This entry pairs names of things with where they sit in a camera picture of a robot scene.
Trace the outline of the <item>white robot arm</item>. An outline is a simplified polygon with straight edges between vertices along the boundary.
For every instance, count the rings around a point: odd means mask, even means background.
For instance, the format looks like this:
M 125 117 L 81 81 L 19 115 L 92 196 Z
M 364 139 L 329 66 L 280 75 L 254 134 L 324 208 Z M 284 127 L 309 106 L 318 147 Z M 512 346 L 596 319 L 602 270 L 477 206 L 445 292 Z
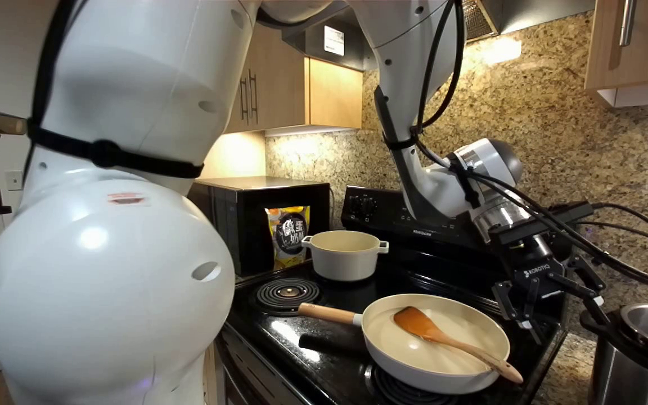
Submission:
M 418 142 L 463 53 L 459 0 L 60 0 L 23 200 L 0 234 L 0 365 L 17 405 L 204 405 L 235 263 L 186 189 L 226 131 L 256 21 L 294 28 L 333 5 L 375 54 L 410 211 L 469 217 L 479 233 L 536 217 L 503 144 L 435 158 Z

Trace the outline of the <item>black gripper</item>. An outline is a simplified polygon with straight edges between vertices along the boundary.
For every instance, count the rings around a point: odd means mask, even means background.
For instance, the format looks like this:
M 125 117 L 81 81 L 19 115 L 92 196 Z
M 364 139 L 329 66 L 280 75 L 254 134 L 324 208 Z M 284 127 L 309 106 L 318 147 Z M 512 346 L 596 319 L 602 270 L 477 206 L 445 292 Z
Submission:
M 527 331 L 536 345 L 543 345 L 543 337 L 531 313 L 539 301 L 558 296 L 573 296 L 586 307 L 581 325 L 587 331 L 598 337 L 613 335 L 602 298 L 605 283 L 586 259 L 573 252 L 558 259 L 545 233 L 534 226 L 496 227 L 494 247 L 508 274 L 506 282 L 494 286 L 494 296 L 506 319 Z

